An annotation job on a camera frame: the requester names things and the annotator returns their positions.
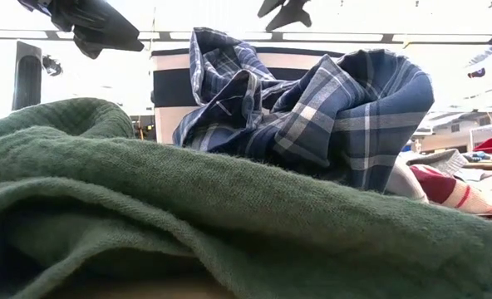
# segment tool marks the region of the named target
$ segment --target blue item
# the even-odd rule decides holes
[[[359,189],[384,190],[434,102],[428,75],[384,50],[324,56],[298,81],[276,80],[252,46],[208,28],[195,28],[189,54],[200,108],[176,128],[176,145]]]

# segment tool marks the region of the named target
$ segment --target green fabric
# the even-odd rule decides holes
[[[0,297],[205,268],[238,298],[492,298],[490,221],[132,135],[96,99],[0,120]]]

